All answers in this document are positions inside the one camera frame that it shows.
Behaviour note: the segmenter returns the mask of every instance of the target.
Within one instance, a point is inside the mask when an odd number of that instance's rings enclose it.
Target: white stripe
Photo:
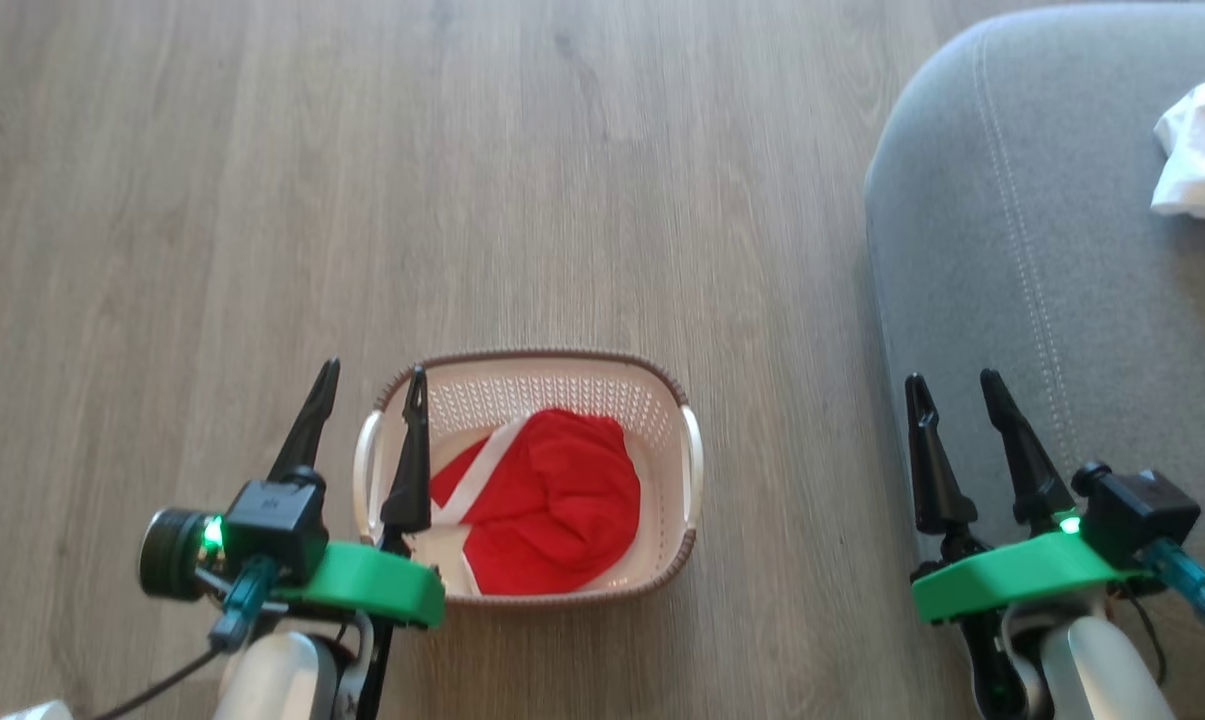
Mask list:
[[[469,465],[469,470],[464,471],[464,477],[455,484],[455,491],[451,494],[451,498],[446,501],[442,509],[433,512],[434,524],[459,525],[464,521],[470,507],[474,507],[474,502],[477,502],[478,496],[482,495],[482,489],[487,488],[487,483],[490,482],[490,474],[496,470],[496,465],[500,464],[505,452],[509,452],[509,447],[515,443],[515,438],[518,437],[525,424],[527,419],[519,418],[496,427],[496,431],[490,433],[487,445],[482,445],[482,450],[474,458],[474,465]]]

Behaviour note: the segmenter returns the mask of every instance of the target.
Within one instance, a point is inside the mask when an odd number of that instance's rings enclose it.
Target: red cloth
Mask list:
[[[480,441],[433,477],[446,506]],[[464,515],[482,594],[565,594],[616,565],[637,536],[637,471],[610,418],[540,411],[527,419]]]

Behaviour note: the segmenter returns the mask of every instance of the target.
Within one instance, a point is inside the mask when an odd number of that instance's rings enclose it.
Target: green led light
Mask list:
[[[202,531],[202,543],[205,547],[222,547],[224,544],[224,536],[219,529],[222,520],[223,518],[217,515],[206,523],[206,529]]]

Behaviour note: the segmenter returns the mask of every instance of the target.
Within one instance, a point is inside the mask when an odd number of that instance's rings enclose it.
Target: sofa seam stitching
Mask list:
[[[998,195],[1000,196],[1003,213],[1006,219],[1006,234],[1009,234],[1010,243],[1012,243],[1015,268],[1017,268],[1017,273],[1019,275],[1024,309],[1028,311],[1028,319],[1030,319],[1033,344],[1038,348],[1038,365],[1040,365],[1042,380],[1046,385],[1046,401],[1050,406],[1051,420],[1053,420],[1056,442],[1063,448],[1063,423],[1059,406],[1056,405],[1054,388],[1058,377],[1053,378],[1054,373],[1051,372],[1053,368],[1051,368],[1051,362],[1047,360],[1047,341],[1045,338],[1050,334],[1050,325],[1045,321],[1046,319],[1042,315],[1045,308],[1040,305],[1041,283],[1038,282],[1036,270],[1033,266],[1030,242],[1028,242],[1027,226],[1023,223],[1023,214],[1019,211],[1018,193],[1013,185],[1012,170],[1010,170],[1010,160],[1009,155],[1006,155],[1006,147],[1003,140],[1001,123],[998,120],[997,108],[989,92],[989,30],[992,24],[994,23],[982,28],[978,45],[972,52],[972,87],[974,92],[976,92],[976,106],[980,111],[984,140],[989,143],[992,167],[994,167],[994,177],[998,181]]]
[[[1006,170],[1006,182],[1010,187],[1010,199],[1012,199],[1015,219],[1017,219],[1019,225],[1019,237],[1024,246],[1024,259],[1028,265],[1028,273],[1030,273],[1033,288],[1035,288],[1038,319],[1041,320],[1042,337],[1045,337],[1046,342],[1046,356],[1042,358],[1042,370],[1045,374],[1047,372],[1054,374],[1056,391],[1059,394],[1058,406],[1056,406],[1054,395],[1051,395],[1051,415],[1053,415],[1056,421],[1056,442],[1059,442],[1060,452],[1064,452],[1064,454],[1069,454],[1069,452],[1072,453],[1071,458],[1064,459],[1066,466],[1072,466],[1081,462],[1081,459],[1077,458],[1077,436],[1072,431],[1072,418],[1070,418],[1069,413],[1068,393],[1065,393],[1064,388],[1064,373],[1060,368],[1059,352],[1056,349],[1056,332],[1051,327],[1051,315],[1046,309],[1046,296],[1045,293],[1042,293],[1041,273],[1040,270],[1038,270],[1038,260],[1035,259],[1035,252],[1033,250],[1033,242],[1030,241],[1030,236],[1028,236],[1028,225],[1024,222],[1024,211],[1022,209],[1019,202],[1019,191],[1018,188],[1015,187],[1015,172],[1012,167],[1010,167],[1010,158],[1009,154],[1006,154],[1006,146],[1003,141],[1001,124],[998,122],[998,106],[995,106],[989,90],[989,41],[987,41],[987,37],[989,36],[986,34],[981,51],[981,72],[983,75],[986,101],[989,105],[992,123],[994,123],[994,132],[998,137],[998,144],[1003,158],[1003,167]],[[1047,368],[1047,358],[1050,358],[1050,368]],[[1065,439],[1069,441],[1069,445],[1065,445]]]

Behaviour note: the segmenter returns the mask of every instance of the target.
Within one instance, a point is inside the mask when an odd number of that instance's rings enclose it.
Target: gray sofa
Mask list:
[[[989,366],[1065,479],[1101,459],[1195,497],[1188,548],[1205,562],[1205,222],[1150,211],[1165,160],[1152,126],[1204,81],[1205,5],[1038,10],[950,42],[887,123],[868,236],[900,450],[919,372],[987,541],[1025,537],[982,405]],[[1150,604],[1166,696],[1205,718],[1205,628],[1170,594]],[[1134,615],[1119,624],[1151,659]]]

